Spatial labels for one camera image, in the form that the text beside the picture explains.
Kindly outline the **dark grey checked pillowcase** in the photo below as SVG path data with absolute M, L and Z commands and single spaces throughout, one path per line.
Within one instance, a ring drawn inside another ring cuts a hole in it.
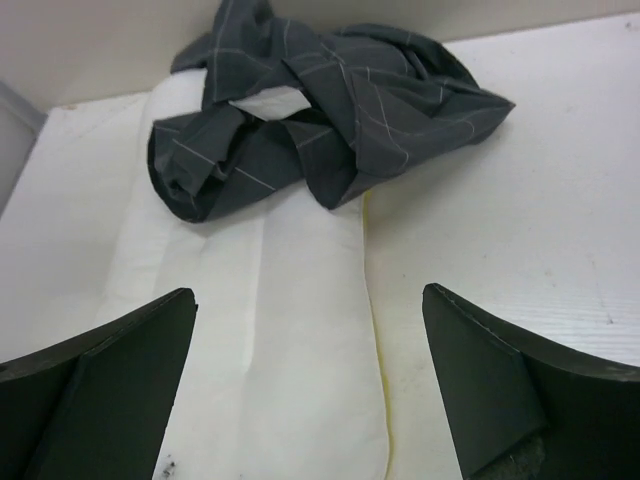
M 378 24 L 318 33 L 266 1 L 222 2 L 171 69 L 205 71 L 201 107 L 154 122 L 147 170 L 189 223 L 300 181 L 333 210 L 481 143 L 513 107 L 435 40 Z

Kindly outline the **white pillow with yellow edge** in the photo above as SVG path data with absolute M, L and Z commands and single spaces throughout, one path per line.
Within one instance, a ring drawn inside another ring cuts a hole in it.
M 157 479 L 382 479 L 389 434 L 364 277 L 360 201 L 323 209 L 302 183 L 185 223 L 154 192 L 155 120 L 197 111 L 205 74 L 150 94 L 99 320 L 179 287 L 198 312 Z

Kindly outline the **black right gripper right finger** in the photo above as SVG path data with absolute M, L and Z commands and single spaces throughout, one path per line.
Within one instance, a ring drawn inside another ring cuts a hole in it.
M 465 479 L 636 479 L 639 369 L 502 320 L 439 284 L 426 336 Z

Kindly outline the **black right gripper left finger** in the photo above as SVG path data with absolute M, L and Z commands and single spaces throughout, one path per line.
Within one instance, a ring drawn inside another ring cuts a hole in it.
M 3 363 L 2 478 L 151 478 L 195 320 L 180 288 Z

